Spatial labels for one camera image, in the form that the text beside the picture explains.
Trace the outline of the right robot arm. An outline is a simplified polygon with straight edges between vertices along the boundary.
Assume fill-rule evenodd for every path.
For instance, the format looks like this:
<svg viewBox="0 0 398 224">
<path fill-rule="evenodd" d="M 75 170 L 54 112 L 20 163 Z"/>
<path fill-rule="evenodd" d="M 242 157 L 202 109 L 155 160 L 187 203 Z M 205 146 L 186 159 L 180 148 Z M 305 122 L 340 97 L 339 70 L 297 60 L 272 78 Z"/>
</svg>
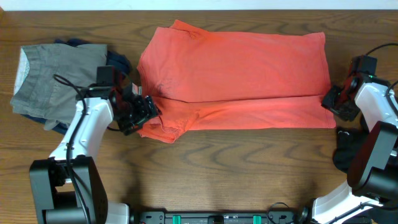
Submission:
<svg viewBox="0 0 398 224">
<path fill-rule="evenodd" d="M 303 223 L 343 223 L 378 208 L 397 211 L 397 102 L 393 86 L 376 76 L 377 60 L 369 55 L 354 57 L 343 87 L 333 86 L 322 106 L 344 121 L 361 113 L 369 129 L 365 143 L 354 156 L 347 180 L 329 194 L 304 208 Z"/>
</svg>

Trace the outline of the red orange t-shirt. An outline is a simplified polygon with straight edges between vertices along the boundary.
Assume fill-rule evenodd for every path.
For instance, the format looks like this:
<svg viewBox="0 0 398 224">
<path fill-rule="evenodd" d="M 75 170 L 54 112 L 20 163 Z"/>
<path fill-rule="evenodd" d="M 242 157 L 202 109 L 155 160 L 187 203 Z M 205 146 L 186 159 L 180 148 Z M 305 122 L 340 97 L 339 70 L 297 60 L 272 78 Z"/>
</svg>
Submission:
<svg viewBox="0 0 398 224">
<path fill-rule="evenodd" d="M 158 27 L 137 66 L 160 113 L 140 135 L 166 143 L 187 131 L 334 128 L 325 35 Z"/>
</svg>

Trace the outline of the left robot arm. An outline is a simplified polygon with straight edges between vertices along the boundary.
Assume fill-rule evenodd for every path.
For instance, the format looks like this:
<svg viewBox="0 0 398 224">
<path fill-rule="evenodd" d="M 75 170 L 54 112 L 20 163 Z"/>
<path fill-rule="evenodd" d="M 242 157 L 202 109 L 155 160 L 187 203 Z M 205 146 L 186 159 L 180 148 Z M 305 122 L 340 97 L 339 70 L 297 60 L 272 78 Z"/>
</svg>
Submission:
<svg viewBox="0 0 398 224">
<path fill-rule="evenodd" d="M 129 206 L 109 202 L 95 164 L 113 121 L 128 136 L 158 115 L 152 98 L 136 93 L 132 83 L 124 85 L 126 78 L 114 66 L 98 67 L 96 81 L 87 87 L 54 75 L 76 91 L 76 111 L 57 148 L 29 169 L 39 223 L 130 223 Z"/>
</svg>

